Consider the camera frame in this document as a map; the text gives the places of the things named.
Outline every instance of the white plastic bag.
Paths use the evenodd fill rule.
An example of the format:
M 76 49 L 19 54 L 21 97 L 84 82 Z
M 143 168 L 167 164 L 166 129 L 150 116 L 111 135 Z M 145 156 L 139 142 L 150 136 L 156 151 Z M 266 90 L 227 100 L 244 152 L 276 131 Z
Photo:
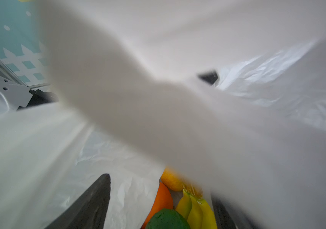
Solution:
M 0 116 L 0 228 L 45 228 L 104 173 L 104 226 L 141 227 L 164 166 L 92 130 L 58 103 Z
M 257 56 L 218 73 L 218 89 L 326 130 L 326 41 Z

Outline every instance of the orange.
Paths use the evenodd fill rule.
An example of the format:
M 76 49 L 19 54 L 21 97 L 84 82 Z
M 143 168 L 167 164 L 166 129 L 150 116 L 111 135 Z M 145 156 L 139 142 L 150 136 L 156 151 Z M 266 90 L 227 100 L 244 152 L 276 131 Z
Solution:
M 153 217 L 153 215 L 162 210 L 163 208 L 173 209 L 173 199 L 168 188 L 162 182 L 159 182 L 159 188 L 157 196 L 154 200 L 154 204 L 141 228 L 145 229 L 145 226 Z
M 166 167 L 162 176 L 161 176 L 161 181 L 167 188 L 169 188 L 172 191 L 182 191 L 183 190 L 183 185 L 182 185 L 182 180 L 179 177 L 179 175 L 173 171 L 172 169 Z

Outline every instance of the lemon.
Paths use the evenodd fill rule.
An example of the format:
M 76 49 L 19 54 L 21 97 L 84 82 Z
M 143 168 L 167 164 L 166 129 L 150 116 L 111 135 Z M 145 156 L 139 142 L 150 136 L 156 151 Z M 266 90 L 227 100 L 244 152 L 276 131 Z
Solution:
M 172 191 L 182 191 L 184 188 L 179 175 L 168 167 L 165 168 L 161 176 L 161 181 L 165 186 L 167 186 L 167 188 Z

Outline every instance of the green mango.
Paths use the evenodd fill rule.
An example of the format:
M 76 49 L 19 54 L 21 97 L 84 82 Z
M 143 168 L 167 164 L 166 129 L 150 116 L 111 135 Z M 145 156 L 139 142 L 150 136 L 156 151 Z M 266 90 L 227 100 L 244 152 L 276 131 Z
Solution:
M 147 223 L 145 229 L 190 229 L 190 225 L 175 210 L 171 209 L 162 209 L 159 212 L 155 213 L 153 217 Z

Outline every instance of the teal wall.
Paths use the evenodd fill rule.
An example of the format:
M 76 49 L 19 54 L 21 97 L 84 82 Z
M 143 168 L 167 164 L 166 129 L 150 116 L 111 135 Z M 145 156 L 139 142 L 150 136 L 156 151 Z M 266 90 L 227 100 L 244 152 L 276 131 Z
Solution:
M 0 59 L 5 58 L 3 48 L 16 56 L 23 55 L 21 44 L 33 53 L 41 52 L 36 15 L 34 2 L 0 0 Z

